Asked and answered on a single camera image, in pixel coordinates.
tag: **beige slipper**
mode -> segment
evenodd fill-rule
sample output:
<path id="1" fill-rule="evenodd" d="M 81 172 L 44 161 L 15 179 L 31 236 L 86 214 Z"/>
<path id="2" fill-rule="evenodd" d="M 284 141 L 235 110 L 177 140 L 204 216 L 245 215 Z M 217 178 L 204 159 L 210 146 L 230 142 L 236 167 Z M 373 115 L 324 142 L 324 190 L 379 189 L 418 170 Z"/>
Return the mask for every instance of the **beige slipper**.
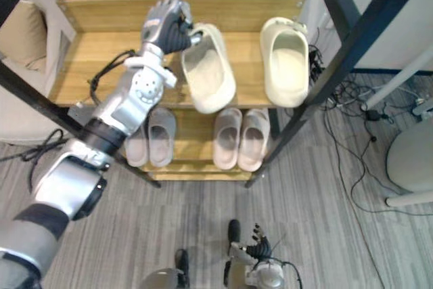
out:
<path id="1" fill-rule="evenodd" d="M 134 167 L 143 166 L 149 159 L 145 127 L 142 124 L 138 130 L 124 142 L 128 164 Z"/>
<path id="2" fill-rule="evenodd" d="M 226 108 L 215 119 L 213 160 L 220 169 L 236 165 L 241 123 L 242 113 L 237 108 Z"/>
<path id="3" fill-rule="evenodd" d="M 149 117 L 150 162 L 155 167 L 170 164 L 175 145 L 176 118 L 166 108 L 156 108 Z"/>
<path id="4" fill-rule="evenodd" d="M 181 64 L 196 110 L 210 114 L 233 99 L 236 83 L 221 32 L 212 24 L 196 24 L 191 34 L 197 32 L 202 40 L 182 52 Z"/>
<path id="5" fill-rule="evenodd" d="M 242 137 L 237 165 L 244 171 L 254 172 L 261 166 L 266 154 L 271 126 L 268 110 L 253 108 L 249 110 L 242 123 Z"/>
<path id="6" fill-rule="evenodd" d="M 295 108 L 309 91 L 309 44 L 306 27 L 287 18 L 268 20 L 260 32 L 265 91 L 278 106 Z"/>

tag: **robotic arm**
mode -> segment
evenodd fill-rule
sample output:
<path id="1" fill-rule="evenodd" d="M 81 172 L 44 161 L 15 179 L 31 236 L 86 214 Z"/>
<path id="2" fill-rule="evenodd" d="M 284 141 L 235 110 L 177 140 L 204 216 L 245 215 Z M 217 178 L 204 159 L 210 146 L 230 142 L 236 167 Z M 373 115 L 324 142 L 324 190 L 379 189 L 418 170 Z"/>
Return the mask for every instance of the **robotic arm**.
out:
<path id="1" fill-rule="evenodd" d="M 176 77 L 162 66 L 165 54 L 200 41 L 190 37 L 192 16 L 182 0 L 163 0 L 149 11 L 139 55 L 125 60 L 127 71 L 115 92 L 93 113 L 39 177 L 32 202 L 0 225 L 0 288 L 38 288 L 70 221 L 88 216 L 104 191 L 104 171 L 123 141 L 144 122 Z"/>

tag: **cushion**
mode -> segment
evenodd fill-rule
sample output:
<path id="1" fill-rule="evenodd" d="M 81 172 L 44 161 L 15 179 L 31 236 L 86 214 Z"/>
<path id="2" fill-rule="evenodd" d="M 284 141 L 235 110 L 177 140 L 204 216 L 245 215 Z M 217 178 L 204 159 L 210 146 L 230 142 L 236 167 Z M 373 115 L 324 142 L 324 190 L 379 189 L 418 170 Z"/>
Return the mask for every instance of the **cushion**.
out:
<path id="1" fill-rule="evenodd" d="M 0 52 L 31 70 L 45 70 L 47 28 L 31 1 L 20 0 L 0 28 Z"/>

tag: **gray carpet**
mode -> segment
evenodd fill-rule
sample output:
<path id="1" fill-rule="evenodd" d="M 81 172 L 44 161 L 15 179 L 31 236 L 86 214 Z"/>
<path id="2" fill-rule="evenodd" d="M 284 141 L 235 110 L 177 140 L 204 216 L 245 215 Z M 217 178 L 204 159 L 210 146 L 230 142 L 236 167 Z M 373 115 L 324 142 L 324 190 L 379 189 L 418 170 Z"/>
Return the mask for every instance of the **gray carpet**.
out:
<path id="1" fill-rule="evenodd" d="M 388 79 L 358 76 L 369 85 Z M 432 78 L 415 77 L 406 87 L 432 91 Z M 399 106 L 410 99 L 396 91 L 387 102 Z M 388 115 L 399 112 L 386 107 Z M 281 124 L 288 119 L 281 111 Z M 363 121 L 337 109 L 329 119 L 339 141 L 360 154 L 369 139 Z M 386 150 L 399 130 L 414 122 L 403 113 L 392 121 L 369 124 L 378 141 L 369 147 L 365 160 L 386 185 L 392 186 L 384 170 Z M 1 144 L 0 156 L 20 150 Z M 54 154 L 46 155 L 39 166 L 48 164 Z M 361 165 L 343 150 L 341 157 L 350 187 L 361 174 Z M 0 165 L 1 217 L 13 217 L 26 206 L 27 169 L 28 164 L 19 160 Z M 344 195 L 323 112 L 314 115 L 265 178 L 249 190 L 243 183 L 229 182 L 171 182 L 157 190 L 119 166 L 107 176 L 109 186 L 93 214 L 68 228 L 44 288 L 136 288 L 152 271 L 173 266 L 173 254 L 180 247 L 191 257 L 193 288 L 222 288 L 227 224 L 232 218 L 241 221 L 245 241 L 252 241 L 255 222 L 272 243 L 283 238 L 275 256 L 298 266 L 304 288 L 381 288 L 372 258 L 386 288 L 433 286 L 433 217 L 370 214 L 357 208 L 354 213 Z M 391 195 L 368 175 L 355 200 L 368 209 L 387 209 L 384 198 Z M 401 210 L 431 213 L 433 204 Z M 290 288 L 297 288 L 293 271 L 286 273 Z"/>

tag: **wooden shelf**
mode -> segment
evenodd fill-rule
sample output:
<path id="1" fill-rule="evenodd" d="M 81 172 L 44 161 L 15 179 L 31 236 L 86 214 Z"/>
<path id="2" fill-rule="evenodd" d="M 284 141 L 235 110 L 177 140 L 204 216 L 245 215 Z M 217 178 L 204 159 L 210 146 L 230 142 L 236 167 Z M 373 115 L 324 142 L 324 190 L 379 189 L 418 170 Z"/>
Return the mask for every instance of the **wooden shelf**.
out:
<path id="1" fill-rule="evenodd" d="M 147 163 L 144 168 L 144 171 L 151 173 L 243 173 L 239 167 L 235 166 L 234 168 L 223 171 L 216 167 L 212 161 L 202 160 L 202 161 L 179 161 L 174 160 L 169 165 L 164 167 L 154 167 L 152 164 Z"/>
<path id="2" fill-rule="evenodd" d="M 77 32 L 49 99 L 59 106 L 92 104 L 89 81 L 119 53 L 140 47 L 140 31 L 149 8 L 157 0 L 58 0 L 60 9 Z M 187 0 L 195 22 L 215 24 L 223 33 L 236 79 L 230 106 L 268 108 L 260 30 L 272 17 L 297 20 L 304 0 Z M 143 170 L 158 181 L 247 181 L 251 173 L 235 167 L 222 171 L 212 163 L 215 114 L 194 110 L 180 65 L 179 54 L 168 55 L 166 66 L 177 75 L 174 89 L 165 89 L 159 105 L 177 118 L 174 159 L 157 169 Z M 99 82 L 97 95 L 105 99 L 124 72 L 119 66 Z"/>
<path id="3" fill-rule="evenodd" d="M 247 181 L 251 173 L 152 173 L 156 181 Z"/>
<path id="4" fill-rule="evenodd" d="M 239 108 L 273 106 L 265 94 L 259 33 L 226 32 L 223 35 L 237 87 L 231 104 Z M 92 104 L 89 98 L 89 80 L 120 52 L 136 49 L 139 38 L 139 32 L 78 34 L 51 91 L 50 100 L 60 106 L 71 106 L 77 102 Z M 179 55 L 168 55 L 166 63 L 177 75 L 178 83 L 174 89 L 164 90 L 160 105 L 167 108 L 193 108 Z M 123 72 L 124 67 L 120 66 L 101 79 L 97 90 L 99 98 L 105 98 L 114 90 Z"/>

